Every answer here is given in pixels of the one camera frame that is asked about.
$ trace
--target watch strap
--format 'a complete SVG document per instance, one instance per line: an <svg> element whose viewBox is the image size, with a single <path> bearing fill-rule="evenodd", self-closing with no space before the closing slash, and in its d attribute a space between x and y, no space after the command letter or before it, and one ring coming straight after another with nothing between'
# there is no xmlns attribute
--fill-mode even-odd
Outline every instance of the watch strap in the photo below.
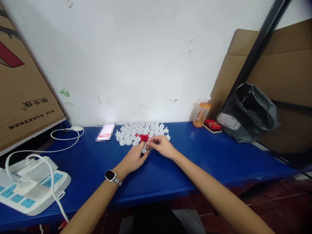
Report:
<svg viewBox="0 0 312 234"><path fill-rule="evenodd" d="M119 180L117 175L116 175L116 178L113 182L116 183L118 185L118 187L120 187L123 184L122 180Z"/></svg>

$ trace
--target hand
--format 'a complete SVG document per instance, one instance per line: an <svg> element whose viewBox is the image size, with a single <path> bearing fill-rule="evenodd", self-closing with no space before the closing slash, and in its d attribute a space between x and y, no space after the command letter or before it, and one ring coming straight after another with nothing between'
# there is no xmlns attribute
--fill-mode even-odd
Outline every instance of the hand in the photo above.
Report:
<svg viewBox="0 0 312 234"><path fill-rule="evenodd" d="M150 150L146 151L141 157L144 145L145 142L141 141L139 145L133 146L123 160L113 169L120 180L123 180L129 173L138 169L147 159Z"/></svg>
<svg viewBox="0 0 312 234"><path fill-rule="evenodd" d="M166 138L166 136L153 136L146 142L146 149L154 148L157 150L161 155L173 159L176 155L179 154L179 151L177 151L172 144L169 142L169 140Z"/></svg>

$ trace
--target floor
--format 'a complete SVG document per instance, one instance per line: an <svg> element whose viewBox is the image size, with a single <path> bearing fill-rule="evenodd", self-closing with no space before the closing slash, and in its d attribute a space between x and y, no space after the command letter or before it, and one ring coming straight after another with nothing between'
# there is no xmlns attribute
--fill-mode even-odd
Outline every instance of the floor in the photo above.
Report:
<svg viewBox="0 0 312 234"><path fill-rule="evenodd" d="M235 195L252 185L229 188ZM269 190L245 203L255 211L276 234L312 233L312 180L289 179L272 186ZM206 231L235 233L221 216L215 216L211 204L202 194L168 201L172 209L194 209L199 214ZM106 212L93 234L118 234L121 219L132 215L131 209ZM38 226L31 227L36 233Z"/></svg>

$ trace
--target white wall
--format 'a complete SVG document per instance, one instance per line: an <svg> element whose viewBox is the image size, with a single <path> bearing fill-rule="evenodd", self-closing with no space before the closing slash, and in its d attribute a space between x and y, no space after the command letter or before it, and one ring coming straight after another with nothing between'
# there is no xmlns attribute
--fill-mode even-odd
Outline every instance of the white wall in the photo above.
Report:
<svg viewBox="0 0 312 234"><path fill-rule="evenodd" d="M192 120L191 102L210 95L235 30L259 30L273 0L2 3L72 124L94 126ZM306 6L293 0L280 25L310 18Z"/></svg>

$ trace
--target charging cable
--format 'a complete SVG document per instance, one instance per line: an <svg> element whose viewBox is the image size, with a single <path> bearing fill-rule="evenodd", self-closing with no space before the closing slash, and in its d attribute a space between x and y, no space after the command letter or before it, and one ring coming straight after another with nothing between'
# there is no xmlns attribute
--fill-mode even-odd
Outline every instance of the charging cable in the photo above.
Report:
<svg viewBox="0 0 312 234"><path fill-rule="evenodd" d="M66 213L65 213L65 211L64 211L64 209L63 209L63 207L62 207L62 204L61 204L61 202L59 201L58 197L57 197L57 196L55 195L55 193L54 193L54 173L53 173L53 169L52 169L50 163L49 163L47 160L45 160L43 157L41 157L40 155L38 155L38 154L31 154L31 155L28 155L28 156L26 157L26 161L30 160L29 158L30 158L31 156L35 156L35 157L37 157L37 158L40 158L40 159L42 159L46 164L48 164L48 167L49 167L50 172L51 172L51 193L52 193L52 196L54 197L54 200L55 200L56 203L58 204L58 207L59 207L59 209L60 209L60 211L61 211L61 213L62 213L64 219L66 220L67 223L69 223L68 217L67 217L67 215L66 215Z"/></svg>
<svg viewBox="0 0 312 234"><path fill-rule="evenodd" d="M43 230L42 224L39 225L39 228L40 228L41 234L43 234L45 231Z"/></svg>
<svg viewBox="0 0 312 234"><path fill-rule="evenodd" d="M77 132L78 136L75 137L75 138L70 138L70 139L59 139L59 138L55 138L54 136L52 136L52 134L56 131L60 131L60 130L63 130L64 132L68 132L68 131L75 131ZM10 161L10 158L13 154L15 153L21 153L21 152L36 152L36 153L55 153L55 152L60 152L60 151L63 151L63 150L67 150L71 147L73 147L79 140L79 137L81 137L83 134L85 133L84 131L84 128L82 127L78 127L78 126L73 126L72 128L64 128L64 129L57 129L57 130L54 130L53 132L51 132L50 136L53 138L53 139L56 139L56 140L73 140L73 139L77 139L76 142L74 144L72 144L70 147L66 148L66 149L60 149L60 150L56 150L56 151L39 151L39 150L20 150L20 151L16 151L16 152L13 152L11 154L9 154L9 156L6 158L6 173L7 173L7 176L13 180L13 181L16 181L18 182L16 179L14 179L12 176L11 176L11 173L10 173L10 169L9 169L9 161Z"/></svg>

